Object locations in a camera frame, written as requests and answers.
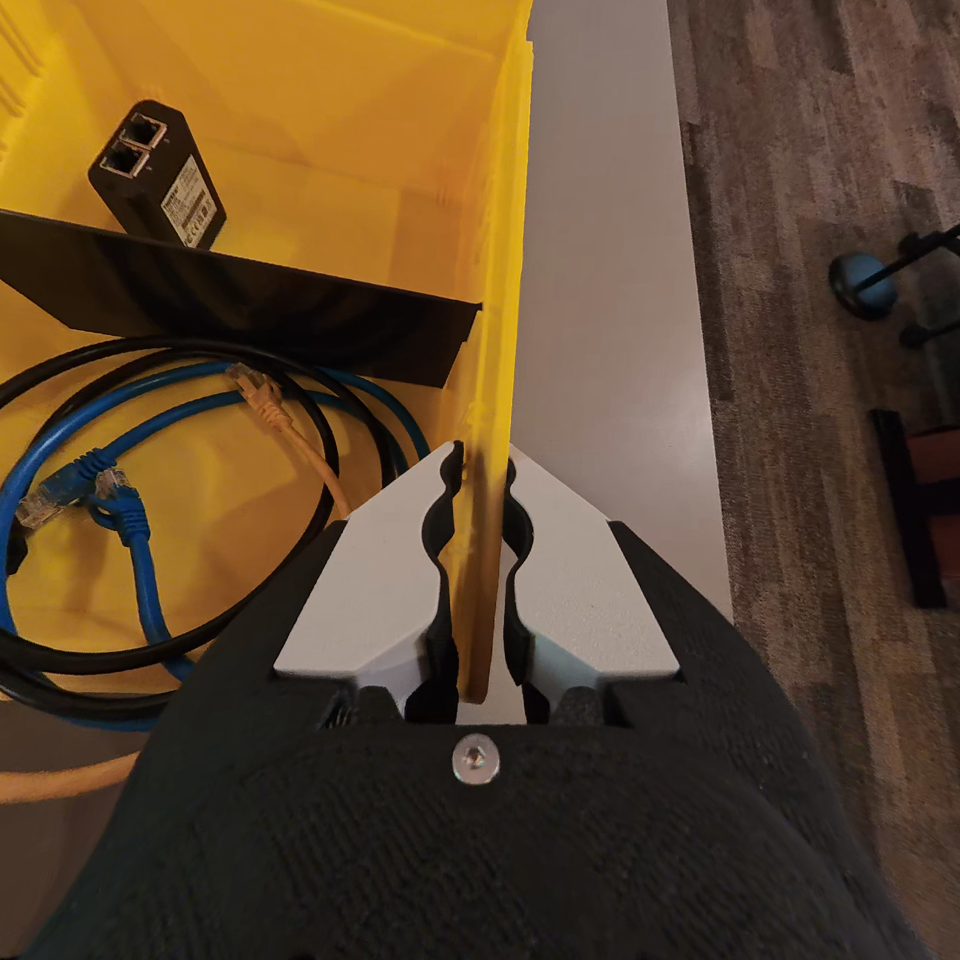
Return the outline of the black ethernet splitter box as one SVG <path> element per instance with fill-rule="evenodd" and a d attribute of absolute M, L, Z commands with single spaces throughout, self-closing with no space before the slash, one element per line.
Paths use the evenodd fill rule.
<path fill-rule="evenodd" d="M 207 251 L 227 222 L 186 116 L 137 102 L 87 171 L 109 212 L 132 236 Z"/>

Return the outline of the round base floor stand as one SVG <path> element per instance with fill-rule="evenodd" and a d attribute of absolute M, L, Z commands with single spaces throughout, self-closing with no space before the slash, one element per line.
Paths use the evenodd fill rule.
<path fill-rule="evenodd" d="M 899 299 L 895 277 L 939 250 L 959 256 L 959 224 L 927 234 L 911 232 L 897 243 L 896 257 L 890 262 L 865 251 L 852 251 L 833 258 L 828 268 L 828 284 L 836 301 L 846 312 L 867 322 L 886 319 Z"/>

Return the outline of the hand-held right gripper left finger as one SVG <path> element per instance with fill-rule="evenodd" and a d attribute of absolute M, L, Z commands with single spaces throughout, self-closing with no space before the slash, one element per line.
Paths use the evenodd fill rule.
<path fill-rule="evenodd" d="M 408 721 L 456 721 L 460 662 L 440 555 L 463 466 L 463 442 L 447 441 L 351 513 L 274 662 L 279 675 L 382 688 Z"/>

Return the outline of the black office chair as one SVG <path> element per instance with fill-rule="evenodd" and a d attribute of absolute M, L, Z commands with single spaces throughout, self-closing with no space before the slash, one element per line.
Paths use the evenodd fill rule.
<path fill-rule="evenodd" d="M 908 258 L 914 263 L 938 250 L 947 250 L 959 257 L 959 223 L 946 231 L 934 231 L 920 235 L 911 232 L 903 236 L 897 243 L 896 250 L 902 258 Z M 918 350 L 933 340 L 952 334 L 959 330 L 959 318 L 935 328 L 924 327 L 918 323 L 908 324 L 899 334 L 899 343 L 908 350 Z"/>

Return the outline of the brown cardboard boxes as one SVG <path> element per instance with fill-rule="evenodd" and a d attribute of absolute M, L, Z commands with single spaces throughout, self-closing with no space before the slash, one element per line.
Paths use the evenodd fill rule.
<path fill-rule="evenodd" d="M 919 502 L 934 547 L 946 604 L 958 607 L 959 427 L 945 426 L 907 437 Z"/>

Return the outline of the black bin divider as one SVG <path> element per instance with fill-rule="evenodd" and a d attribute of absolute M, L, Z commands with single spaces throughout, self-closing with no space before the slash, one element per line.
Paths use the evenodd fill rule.
<path fill-rule="evenodd" d="M 66 328 L 209 337 L 442 388 L 481 303 L 2 210 L 2 283 Z"/>

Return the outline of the yellow plastic bin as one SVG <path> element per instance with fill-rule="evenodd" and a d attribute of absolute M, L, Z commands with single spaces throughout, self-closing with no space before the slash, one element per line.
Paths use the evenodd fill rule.
<path fill-rule="evenodd" d="M 531 2 L 2 2 L 2 210 L 127 234 L 88 171 L 183 113 L 226 213 L 206 252 L 481 304 L 441 388 L 210 337 L 68 328 L 2 283 L 2 697 L 143 729 L 343 514 L 229 368 L 283 392 L 350 515 L 463 443 L 449 579 L 479 696 L 519 325 Z"/>

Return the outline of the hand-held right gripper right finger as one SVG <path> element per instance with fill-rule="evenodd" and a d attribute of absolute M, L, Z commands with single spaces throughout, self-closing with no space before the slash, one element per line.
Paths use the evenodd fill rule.
<path fill-rule="evenodd" d="M 680 675 L 607 516 L 510 447 L 502 539 L 514 556 L 503 651 L 528 724 L 546 724 L 570 690 L 604 702 L 610 686 Z"/>

